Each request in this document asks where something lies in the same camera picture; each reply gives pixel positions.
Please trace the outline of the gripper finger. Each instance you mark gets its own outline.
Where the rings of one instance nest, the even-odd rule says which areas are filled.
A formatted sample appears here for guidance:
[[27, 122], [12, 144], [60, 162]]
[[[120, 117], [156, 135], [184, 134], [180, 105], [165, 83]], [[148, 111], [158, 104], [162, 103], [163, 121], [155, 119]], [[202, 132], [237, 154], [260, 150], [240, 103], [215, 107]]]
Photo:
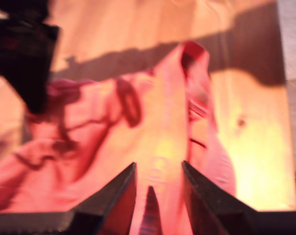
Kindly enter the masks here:
[[44, 23], [0, 22], [0, 75], [26, 103], [41, 113], [59, 27]]
[[75, 208], [75, 235], [128, 235], [137, 195], [137, 165], [131, 163]]
[[195, 235], [255, 235], [253, 209], [182, 162], [183, 197]]

